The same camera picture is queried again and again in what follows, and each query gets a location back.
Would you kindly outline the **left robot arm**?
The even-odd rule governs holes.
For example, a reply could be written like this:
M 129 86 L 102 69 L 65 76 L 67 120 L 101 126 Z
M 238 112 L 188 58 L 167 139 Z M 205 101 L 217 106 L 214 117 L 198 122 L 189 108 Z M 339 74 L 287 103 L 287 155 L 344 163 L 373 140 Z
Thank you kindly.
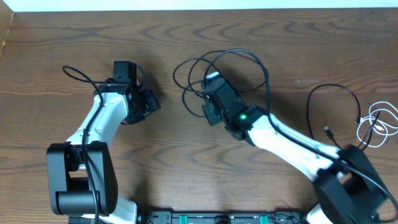
M 46 153 L 50 206 L 66 215 L 69 223 L 145 223 L 137 203 L 119 195 L 109 148 L 120 125 L 133 125 L 160 109 L 143 72 L 130 61 L 115 61 L 113 76 L 92 80 L 80 70 L 64 65 L 67 76 L 94 87 L 93 106 L 80 127 L 62 143 L 52 143 Z

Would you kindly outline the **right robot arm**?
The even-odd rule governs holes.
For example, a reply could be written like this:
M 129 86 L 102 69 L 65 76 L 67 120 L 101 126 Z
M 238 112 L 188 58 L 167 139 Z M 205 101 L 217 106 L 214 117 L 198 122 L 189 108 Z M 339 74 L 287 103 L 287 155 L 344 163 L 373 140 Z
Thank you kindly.
M 375 211 L 389 195 L 363 150 L 307 137 L 264 108 L 246 105 L 224 78 L 206 78 L 202 88 L 210 125 L 224 123 L 238 141 L 279 156 L 312 181 L 318 202 L 303 216 L 306 223 L 377 222 Z

